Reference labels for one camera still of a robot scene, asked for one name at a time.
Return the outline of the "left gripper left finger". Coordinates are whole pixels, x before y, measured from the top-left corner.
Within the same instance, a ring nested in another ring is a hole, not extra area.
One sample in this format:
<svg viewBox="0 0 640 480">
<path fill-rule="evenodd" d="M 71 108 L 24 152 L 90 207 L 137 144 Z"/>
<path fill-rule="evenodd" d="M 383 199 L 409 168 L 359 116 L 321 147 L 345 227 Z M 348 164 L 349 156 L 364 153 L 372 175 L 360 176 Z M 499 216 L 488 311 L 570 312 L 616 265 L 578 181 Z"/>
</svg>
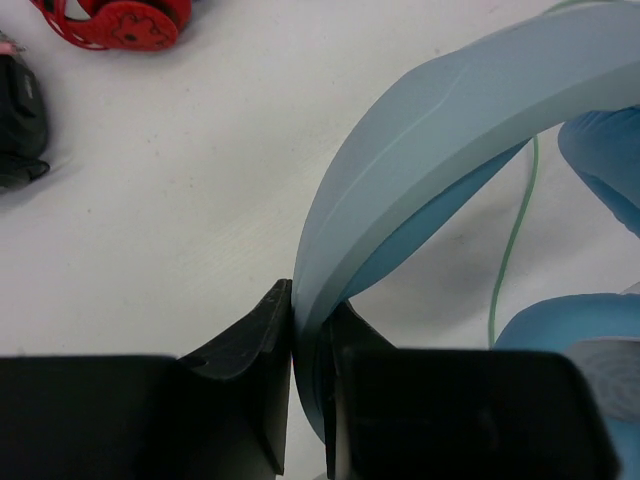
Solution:
<svg viewBox="0 0 640 480">
<path fill-rule="evenodd" d="M 5 479 L 273 479 L 284 470 L 291 284 L 190 354 L 5 357 Z"/>
</svg>

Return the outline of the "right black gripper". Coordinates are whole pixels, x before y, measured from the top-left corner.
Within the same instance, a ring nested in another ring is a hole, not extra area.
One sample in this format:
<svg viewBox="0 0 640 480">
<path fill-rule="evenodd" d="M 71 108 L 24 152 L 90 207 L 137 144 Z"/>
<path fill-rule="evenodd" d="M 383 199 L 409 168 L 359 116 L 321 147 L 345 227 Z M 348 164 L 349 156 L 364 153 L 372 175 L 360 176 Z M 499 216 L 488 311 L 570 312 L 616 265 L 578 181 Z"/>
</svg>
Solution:
<svg viewBox="0 0 640 480">
<path fill-rule="evenodd" d="M 1 35 L 1 189 L 17 190 L 45 176 L 49 141 L 44 96 L 23 49 Z"/>
</svg>

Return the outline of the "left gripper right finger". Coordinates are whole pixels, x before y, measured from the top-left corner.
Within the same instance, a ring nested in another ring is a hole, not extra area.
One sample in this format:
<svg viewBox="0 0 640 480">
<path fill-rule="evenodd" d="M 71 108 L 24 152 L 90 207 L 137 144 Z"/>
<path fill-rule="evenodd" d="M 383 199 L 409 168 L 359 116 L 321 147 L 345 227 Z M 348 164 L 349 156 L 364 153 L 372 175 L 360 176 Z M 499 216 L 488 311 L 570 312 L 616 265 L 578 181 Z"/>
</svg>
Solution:
<svg viewBox="0 0 640 480">
<path fill-rule="evenodd" d="M 349 303 L 320 340 L 331 479 L 616 479 L 584 377 L 534 351 L 393 346 Z"/>
</svg>

